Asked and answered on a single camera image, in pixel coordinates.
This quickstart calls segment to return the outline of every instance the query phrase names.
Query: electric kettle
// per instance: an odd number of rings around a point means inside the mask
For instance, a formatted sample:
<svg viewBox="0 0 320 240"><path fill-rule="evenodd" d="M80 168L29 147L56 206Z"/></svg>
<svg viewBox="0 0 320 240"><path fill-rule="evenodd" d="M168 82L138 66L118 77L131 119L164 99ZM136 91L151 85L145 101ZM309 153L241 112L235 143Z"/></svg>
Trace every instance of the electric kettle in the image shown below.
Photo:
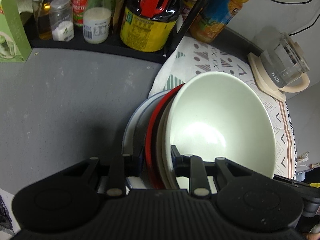
<svg viewBox="0 0 320 240"><path fill-rule="evenodd" d="M259 89L282 102L286 100L284 92L300 92L310 84L303 51L287 33L280 33L276 46L269 47L259 57L249 53L248 59ZM300 84L289 86L300 77Z"/></svg>

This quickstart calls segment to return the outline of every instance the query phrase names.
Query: spice rack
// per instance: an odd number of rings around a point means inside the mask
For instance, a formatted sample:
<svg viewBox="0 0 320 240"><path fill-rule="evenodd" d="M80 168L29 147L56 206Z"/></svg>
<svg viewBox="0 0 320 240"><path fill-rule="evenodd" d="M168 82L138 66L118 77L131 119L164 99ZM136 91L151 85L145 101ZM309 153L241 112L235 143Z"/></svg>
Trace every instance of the spice rack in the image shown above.
<svg viewBox="0 0 320 240"><path fill-rule="evenodd" d="M187 33L194 18L197 16L201 8L204 6L205 1L206 0L198 0L195 3L188 17L182 24L180 30L177 32L176 28L174 27L164 47L156 52L142 52L129 48L121 41L119 31L114 32L112 35L109 34L107 40L105 40L102 43L90 44L88 42L85 42L83 38L82 29L77 29L76 27L74 29L75 37L71 41L43 41L39 39L39 37L37 36L36 22L34 21L33 17L31 17L29 21L24 25L24 30L26 32L30 45L33 48L87 50L126 57L133 57L137 59L148 60L151 62L163 64L167 60L167 58L175 51L183 36Z"/></svg>

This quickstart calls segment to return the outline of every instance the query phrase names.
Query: green carton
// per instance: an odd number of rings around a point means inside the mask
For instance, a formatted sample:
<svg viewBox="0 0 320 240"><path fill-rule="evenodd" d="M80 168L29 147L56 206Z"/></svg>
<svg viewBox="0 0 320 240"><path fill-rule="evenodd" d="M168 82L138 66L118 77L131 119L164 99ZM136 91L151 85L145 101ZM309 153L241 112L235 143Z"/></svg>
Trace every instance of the green carton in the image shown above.
<svg viewBox="0 0 320 240"><path fill-rule="evenodd" d="M16 0L0 0L0 62L25 62L31 50Z"/></svg>

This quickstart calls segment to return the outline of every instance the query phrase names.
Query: kettle handle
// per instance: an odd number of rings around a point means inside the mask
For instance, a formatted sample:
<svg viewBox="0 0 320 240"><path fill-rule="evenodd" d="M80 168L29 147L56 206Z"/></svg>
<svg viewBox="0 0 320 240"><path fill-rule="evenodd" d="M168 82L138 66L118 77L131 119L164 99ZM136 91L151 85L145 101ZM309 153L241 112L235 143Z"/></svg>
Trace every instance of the kettle handle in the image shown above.
<svg viewBox="0 0 320 240"><path fill-rule="evenodd" d="M305 90L310 84L310 79L307 73L301 74L302 82L296 86L284 86L283 88L279 88L279 90L288 93L296 93Z"/></svg>

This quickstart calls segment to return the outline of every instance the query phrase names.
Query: stack of dishes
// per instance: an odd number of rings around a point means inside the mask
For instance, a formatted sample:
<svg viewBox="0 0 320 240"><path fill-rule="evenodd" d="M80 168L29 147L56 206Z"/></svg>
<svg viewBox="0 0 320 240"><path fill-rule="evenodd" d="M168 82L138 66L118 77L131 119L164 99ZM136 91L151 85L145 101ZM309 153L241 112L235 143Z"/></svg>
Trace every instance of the stack of dishes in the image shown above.
<svg viewBox="0 0 320 240"><path fill-rule="evenodd" d="M276 140L268 113L255 92L230 74L200 74L138 107L126 127L122 154L142 153L145 167L140 178L128 178L130 188L189 188L188 178L175 176L171 145L181 155L210 162L225 157L274 175Z"/></svg>

